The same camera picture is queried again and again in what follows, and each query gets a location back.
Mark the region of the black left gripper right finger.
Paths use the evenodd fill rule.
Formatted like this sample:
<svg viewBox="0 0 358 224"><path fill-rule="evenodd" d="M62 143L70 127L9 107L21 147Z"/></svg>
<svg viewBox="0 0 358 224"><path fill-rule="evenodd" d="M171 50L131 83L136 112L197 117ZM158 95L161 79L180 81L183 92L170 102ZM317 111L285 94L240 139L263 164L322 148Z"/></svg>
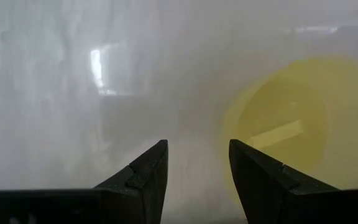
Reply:
<svg viewBox="0 0 358 224"><path fill-rule="evenodd" d="M339 190L237 139L229 161L249 224L358 224L358 189Z"/></svg>

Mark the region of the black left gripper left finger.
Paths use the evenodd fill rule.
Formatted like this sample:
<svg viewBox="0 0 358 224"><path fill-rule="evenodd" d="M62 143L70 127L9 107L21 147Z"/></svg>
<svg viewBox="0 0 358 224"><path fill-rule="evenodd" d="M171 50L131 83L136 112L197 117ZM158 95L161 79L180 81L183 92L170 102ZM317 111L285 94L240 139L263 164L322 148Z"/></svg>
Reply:
<svg viewBox="0 0 358 224"><path fill-rule="evenodd" d="M168 142L90 189L0 190L0 224L160 224Z"/></svg>

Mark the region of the yellow bowl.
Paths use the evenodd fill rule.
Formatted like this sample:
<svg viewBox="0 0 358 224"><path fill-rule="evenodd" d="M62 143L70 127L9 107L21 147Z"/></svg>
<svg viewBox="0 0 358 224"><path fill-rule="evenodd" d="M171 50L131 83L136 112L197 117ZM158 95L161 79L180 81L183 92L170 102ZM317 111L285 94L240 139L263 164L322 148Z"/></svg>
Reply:
<svg viewBox="0 0 358 224"><path fill-rule="evenodd" d="M229 161L232 139L339 190L358 189L358 61L296 61L233 102L221 149L230 189L243 209Z"/></svg>

